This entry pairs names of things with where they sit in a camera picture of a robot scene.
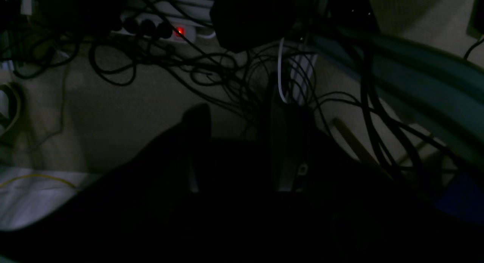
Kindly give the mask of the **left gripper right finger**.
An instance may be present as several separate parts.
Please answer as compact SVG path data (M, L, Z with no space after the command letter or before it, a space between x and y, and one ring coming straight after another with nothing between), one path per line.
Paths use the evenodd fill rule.
M283 191L269 239L281 263L482 263L483 226L437 209L380 167L351 158L316 127L308 107L275 85L269 149Z

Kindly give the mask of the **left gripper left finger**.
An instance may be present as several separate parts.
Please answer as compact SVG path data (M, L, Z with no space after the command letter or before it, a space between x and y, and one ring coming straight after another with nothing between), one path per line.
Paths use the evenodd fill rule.
M203 189L202 147L211 140L207 104L155 137L54 212L1 232L1 256L18 263L147 261L162 244L176 206Z

